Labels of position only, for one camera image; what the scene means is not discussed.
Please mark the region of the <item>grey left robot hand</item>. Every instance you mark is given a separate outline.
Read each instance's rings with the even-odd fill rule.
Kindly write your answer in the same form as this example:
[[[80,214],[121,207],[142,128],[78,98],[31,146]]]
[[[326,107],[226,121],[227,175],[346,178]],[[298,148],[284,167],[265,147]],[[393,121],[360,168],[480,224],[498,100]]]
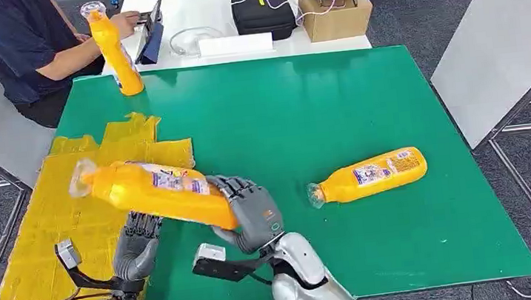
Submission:
[[[162,217],[129,212],[113,257],[114,275],[127,281],[147,278],[155,265]]]

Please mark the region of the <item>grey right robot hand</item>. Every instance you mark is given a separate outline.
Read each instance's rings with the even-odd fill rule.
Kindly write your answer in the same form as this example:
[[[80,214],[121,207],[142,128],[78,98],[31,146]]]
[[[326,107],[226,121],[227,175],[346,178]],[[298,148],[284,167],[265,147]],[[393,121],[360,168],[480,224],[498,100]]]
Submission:
[[[284,233],[282,214],[264,187],[236,176],[208,176],[207,181],[224,195],[238,222],[234,229],[213,226],[219,238],[250,255]]]

